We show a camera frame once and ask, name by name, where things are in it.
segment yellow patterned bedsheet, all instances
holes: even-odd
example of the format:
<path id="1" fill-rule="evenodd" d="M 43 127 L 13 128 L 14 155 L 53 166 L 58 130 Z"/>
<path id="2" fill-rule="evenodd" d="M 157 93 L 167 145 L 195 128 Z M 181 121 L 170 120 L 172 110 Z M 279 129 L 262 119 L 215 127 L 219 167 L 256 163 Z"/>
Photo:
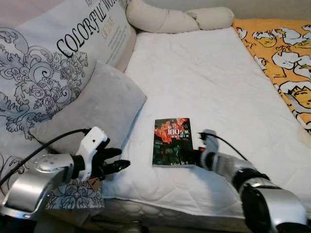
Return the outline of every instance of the yellow patterned bedsheet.
<path id="1" fill-rule="evenodd" d="M 235 19 L 233 27 L 311 134 L 311 21 Z"/>

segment white quilted mattress pad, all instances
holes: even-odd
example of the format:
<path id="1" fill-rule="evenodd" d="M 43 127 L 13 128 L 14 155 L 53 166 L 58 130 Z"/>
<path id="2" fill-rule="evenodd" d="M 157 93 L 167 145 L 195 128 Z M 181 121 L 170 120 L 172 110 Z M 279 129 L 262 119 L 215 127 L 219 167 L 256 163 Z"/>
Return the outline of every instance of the white quilted mattress pad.
<path id="1" fill-rule="evenodd" d="M 199 167 L 152 167 L 154 120 L 189 117 L 195 149 L 203 146 L 199 132 L 215 130 L 294 192 L 311 217 L 311 136 L 233 28 L 139 33 L 126 74 L 148 99 L 121 155 L 131 165 L 105 180 L 105 198 L 241 218 L 239 195 L 223 177 Z M 238 156 L 222 142 L 219 151 Z"/>

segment cylindrical bolster pillow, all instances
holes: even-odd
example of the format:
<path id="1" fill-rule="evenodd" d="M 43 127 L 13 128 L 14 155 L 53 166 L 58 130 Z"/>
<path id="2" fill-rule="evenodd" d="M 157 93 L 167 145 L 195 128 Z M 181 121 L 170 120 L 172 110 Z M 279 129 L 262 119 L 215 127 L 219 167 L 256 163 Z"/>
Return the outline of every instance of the cylindrical bolster pillow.
<path id="1" fill-rule="evenodd" d="M 233 23 L 234 14 L 226 7 L 213 7 L 189 10 L 186 12 L 202 30 L 229 28 Z"/>
<path id="2" fill-rule="evenodd" d="M 127 20 L 134 27 L 151 33 L 182 33 L 199 30 L 195 20 L 188 14 L 160 9 L 143 0 L 132 0 L 126 9 Z"/>

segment book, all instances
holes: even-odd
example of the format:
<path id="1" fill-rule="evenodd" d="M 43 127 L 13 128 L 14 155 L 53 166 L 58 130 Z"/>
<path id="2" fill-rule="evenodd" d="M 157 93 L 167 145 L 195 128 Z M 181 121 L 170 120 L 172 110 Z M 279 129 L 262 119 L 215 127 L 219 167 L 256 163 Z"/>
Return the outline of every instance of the book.
<path id="1" fill-rule="evenodd" d="M 190 151 L 193 146 L 189 118 L 155 120 L 153 166 L 193 166 Z"/>

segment robotic arm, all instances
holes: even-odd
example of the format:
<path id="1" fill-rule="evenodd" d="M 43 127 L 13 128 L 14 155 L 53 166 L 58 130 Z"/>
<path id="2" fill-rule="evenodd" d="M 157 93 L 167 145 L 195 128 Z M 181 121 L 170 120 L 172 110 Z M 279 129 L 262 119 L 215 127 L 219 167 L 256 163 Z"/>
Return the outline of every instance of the robotic arm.
<path id="1" fill-rule="evenodd" d="M 245 223 L 254 233 L 310 233 L 307 213 L 290 191 L 273 184 L 247 160 L 218 153 L 216 133 L 205 130 L 201 166 L 224 176 L 239 193 Z"/>
<path id="2" fill-rule="evenodd" d="M 0 232 L 33 232 L 51 192 L 58 186 L 79 178 L 104 179 L 106 174 L 119 172 L 130 162 L 118 160 L 107 164 L 104 160 L 121 154 L 120 149 L 104 149 L 107 135 L 94 127 L 84 137 L 75 156 L 48 154 L 34 161 L 34 168 L 21 175 L 12 185 L 0 207 Z"/>

